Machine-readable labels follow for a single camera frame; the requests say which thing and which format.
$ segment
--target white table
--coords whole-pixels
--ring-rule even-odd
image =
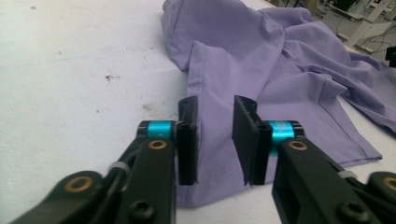
[[[177,119],[187,74],[165,52],[162,4],[0,1],[0,223],[38,204],[67,175],[104,174],[141,120]],[[384,155],[351,170],[363,181],[373,171],[395,172],[394,135],[342,104]],[[280,223],[271,187],[178,209],[177,223]]]

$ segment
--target purple cloth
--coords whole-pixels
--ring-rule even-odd
[[[231,139],[235,95],[256,100],[262,119],[300,121],[307,137],[345,166],[381,159],[336,96],[396,132],[395,69],[348,53],[306,9],[256,11],[238,0],[175,0],[164,8],[167,51],[189,70],[188,95],[199,99],[199,184],[177,187],[179,206],[248,188]],[[272,157],[267,182],[275,169]]]

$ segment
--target lavender fabric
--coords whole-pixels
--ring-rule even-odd
[[[381,154],[359,135],[336,96],[396,132],[395,69],[347,52],[306,9],[174,0],[164,4],[162,25],[170,58],[189,71],[188,95],[199,99],[199,183],[177,187],[179,206],[248,188],[231,139],[235,95],[256,100],[262,119],[300,121],[307,137],[345,166]],[[275,169],[272,157],[267,182]]]

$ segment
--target white table surface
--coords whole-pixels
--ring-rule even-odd
[[[34,207],[67,175],[104,174],[141,120],[177,119],[187,74],[164,49],[162,5],[0,0],[0,223]],[[384,155],[351,170],[362,181],[373,171],[396,172],[395,134],[341,103]],[[177,209],[177,223],[280,223],[271,188]]]

